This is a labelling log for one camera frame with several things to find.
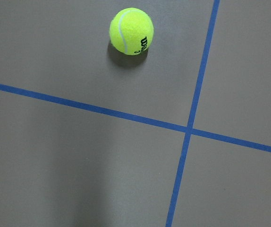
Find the tennis ball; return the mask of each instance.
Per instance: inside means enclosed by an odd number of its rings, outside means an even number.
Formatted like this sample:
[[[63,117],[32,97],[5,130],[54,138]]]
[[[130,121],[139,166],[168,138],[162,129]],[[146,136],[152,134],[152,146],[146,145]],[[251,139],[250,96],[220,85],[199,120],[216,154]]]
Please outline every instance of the tennis ball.
[[[111,21],[110,41],[120,52],[137,55],[145,51],[153,38],[153,24],[142,10],[127,8],[120,11]]]

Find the blue line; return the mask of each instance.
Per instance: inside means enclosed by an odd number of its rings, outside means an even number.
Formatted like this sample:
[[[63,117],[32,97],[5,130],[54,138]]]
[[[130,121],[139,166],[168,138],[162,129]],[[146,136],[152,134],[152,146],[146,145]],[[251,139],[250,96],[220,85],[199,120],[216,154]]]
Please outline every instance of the blue line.
[[[211,16],[210,16],[210,21],[209,21],[208,32],[207,32],[207,36],[206,36],[206,41],[205,41],[205,45],[204,45],[204,49],[203,49],[201,65],[200,65],[200,69],[198,72],[197,82],[196,82],[196,86],[195,86],[195,92],[194,92],[192,105],[191,105],[191,109],[190,109],[190,114],[189,114],[189,118],[188,118],[187,132],[189,132],[189,133],[186,132],[187,134],[185,135],[185,139],[184,139],[182,154],[181,154],[179,164],[178,164],[177,175],[176,175],[176,179],[174,182],[169,211],[168,211],[168,215],[167,215],[166,227],[172,226],[174,212],[175,212],[175,208],[176,208],[176,204],[177,204],[177,200],[178,200],[179,188],[180,188],[180,184],[181,184],[182,176],[183,176],[183,172],[184,172],[186,156],[188,153],[188,147],[189,147],[189,142],[190,142],[190,138],[191,138],[191,131],[193,129],[197,105],[198,105],[200,93],[202,90],[203,78],[204,78],[204,74],[205,74],[205,70],[206,70],[206,66],[207,66],[207,60],[208,60],[208,55],[209,55],[209,50],[210,50],[210,46],[211,46],[211,41],[212,41],[212,36],[213,36],[214,27],[215,27],[215,21],[216,21],[216,16],[217,16],[219,4],[220,4],[220,0],[214,0],[213,8],[212,8]]]
[[[232,144],[244,146],[247,148],[254,148],[257,150],[263,150],[263,151],[267,151],[267,152],[271,153],[271,146],[263,145],[260,143],[254,143],[254,142],[250,142],[247,140],[241,140],[241,139],[237,139],[237,138],[233,138],[233,137],[229,137],[229,136],[224,136],[224,135],[219,135],[216,133],[207,132],[207,131],[198,130],[198,129],[192,129],[192,134],[196,135],[196,136],[201,136],[201,137],[213,139],[213,140],[219,140],[219,141],[223,141],[226,143],[232,143]]]
[[[29,90],[25,90],[25,89],[21,89],[17,87],[11,87],[7,85],[3,85],[3,84],[0,84],[0,91],[10,92],[10,93],[21,95],[21,96],[27,96],[27,97],[36,98],[36,99],[40,99],[40,100],[44,100],[44,101],[48,101],[52,103],[71,106],[78,109],[83,109],[83,110],[87,110],[91,112],[123,118],[126,120],[149,124],[149,125],[153,125],[153,126],[157,126],[157,127],[161,127],[165,129],[181,131],[181,132],[187,131],[186,126],[181,126],[181,125],[172,124],[168,122],[162,122],[162,121],[158,121],[158,120],[147,118],[147,117],[141,117],[141,116],[133,115],[130,113],[124,113],[124,112],[102,108],[102,107],[98,107],[98,106],[94,106],[90,104],[80,103],[80,102],[72,101],[69,99],[50,96],[50,95],[46,95],[46,94],[42,94],[42,93],[38,93],[34,91],[29,91]]]

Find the gray floor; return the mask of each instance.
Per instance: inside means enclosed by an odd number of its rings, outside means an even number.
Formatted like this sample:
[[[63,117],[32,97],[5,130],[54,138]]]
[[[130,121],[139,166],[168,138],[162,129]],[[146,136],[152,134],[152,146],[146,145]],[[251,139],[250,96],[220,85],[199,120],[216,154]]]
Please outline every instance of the gray floor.
[[[0,84],[186,126],[212,0],[0,1]],[[121,9],[152,18],[124,56]],[[271,146],[271,2],[223,0],[194,127]],[[0,91],[0,227],[165,226],[184,133]],[[192,136],[173,227],[271,227],[271,153]]]

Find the neon green ball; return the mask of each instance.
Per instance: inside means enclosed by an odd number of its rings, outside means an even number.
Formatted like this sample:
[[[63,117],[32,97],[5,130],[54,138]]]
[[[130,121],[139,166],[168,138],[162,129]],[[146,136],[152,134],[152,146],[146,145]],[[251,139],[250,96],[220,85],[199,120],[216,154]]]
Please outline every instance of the neon green ball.
[[[110,41],[120,52],[137,55],[147,50],[153,39],[153,24],[142,10],[127,8],[111,21]]]

